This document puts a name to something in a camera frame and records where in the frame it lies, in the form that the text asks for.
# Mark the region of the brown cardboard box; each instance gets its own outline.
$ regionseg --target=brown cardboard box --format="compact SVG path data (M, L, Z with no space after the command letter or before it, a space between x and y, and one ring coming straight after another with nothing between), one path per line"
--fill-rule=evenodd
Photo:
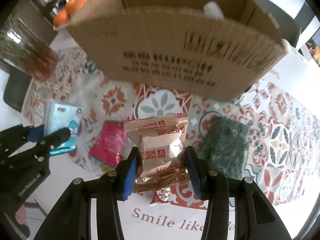
M209 1L225 20L204 15ZM252 0L90 0L67 29L111 79L221 101L242 94L285 55Z

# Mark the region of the orange fruit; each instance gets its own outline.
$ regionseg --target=orange fruit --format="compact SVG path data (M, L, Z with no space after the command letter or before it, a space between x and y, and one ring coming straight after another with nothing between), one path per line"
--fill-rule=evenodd
M72 11L72 8L75 4L76 0L69 0L66 5L64 6L64 8L67 10L68 13L70 13Z
M69 14L66 9L60 10L53 19L53 24L59 27L69 21Z
M74 15L82 6L87 3L88 0L76 0L72 10L70 11L70 15Z

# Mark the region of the snack package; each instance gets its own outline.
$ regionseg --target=snack package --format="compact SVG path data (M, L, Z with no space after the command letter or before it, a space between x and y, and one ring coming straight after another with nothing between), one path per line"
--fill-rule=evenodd
M76 149L78 128L81 122L82 107L74 104L49 99L47 112L44 118L44 136L67 127L71 131L68 141L50 151L50 155L58 155Z
M127 135L119 122L105 121L96 143L89 155L115 169L120 162L120 151Z
M170 201L168 201L169 194L170 194L170 187L165 187L165 188L156 190L155 194L153 195L150 206L155 206L158 204L169 204L170 203Z
M135 120L124 130L141 153L134 192L161 189L189 179L179 153L184 149L188 114Z

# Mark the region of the pink object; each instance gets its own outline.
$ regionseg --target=pink object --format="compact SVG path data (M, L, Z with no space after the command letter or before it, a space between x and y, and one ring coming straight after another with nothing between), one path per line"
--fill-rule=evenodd
M119 122L105 121L97 142L92 146L89 155L111 168L116 168L120 162L120 151L125 138L123 126Z

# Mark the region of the metal screw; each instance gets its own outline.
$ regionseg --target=metal screw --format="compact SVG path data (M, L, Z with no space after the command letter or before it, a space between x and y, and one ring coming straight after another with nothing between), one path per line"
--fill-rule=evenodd
M253 179L251 179L250 177L245 177L244 178L244 181L246 182L246 183L252 183L253 182Z
M218 175L218 172L216 170L209 170L209 174L211 176L217 176Z
M115 170L111 170L111 171L108 172L108 176L109 177L114 177L116 175L117 175L117 172Z
M73 184L75 184L75 185L78 185L78 184L80 184L81 182L82 182L82 179L81 179L81 178L76 178L76 179L73 180Z

